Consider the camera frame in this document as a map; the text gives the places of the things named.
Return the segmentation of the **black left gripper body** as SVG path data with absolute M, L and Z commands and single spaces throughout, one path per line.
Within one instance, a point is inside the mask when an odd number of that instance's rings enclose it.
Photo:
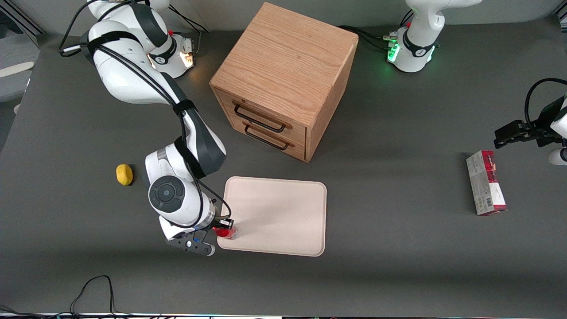
M 537 146 L 552 143 L 564 144 L 566 139 L 566 99 L 559 98 L 545 106 L 533 121 L 537 133 Z

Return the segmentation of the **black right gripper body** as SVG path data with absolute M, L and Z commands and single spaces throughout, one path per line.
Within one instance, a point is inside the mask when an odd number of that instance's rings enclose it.
M 198 230 L 195 230 L 195 235 L 206 235 L 209 230 L 214 227 L 220 226 L 220 224 L 220 218 L 213 218 L 206 226 L 200 227 Z

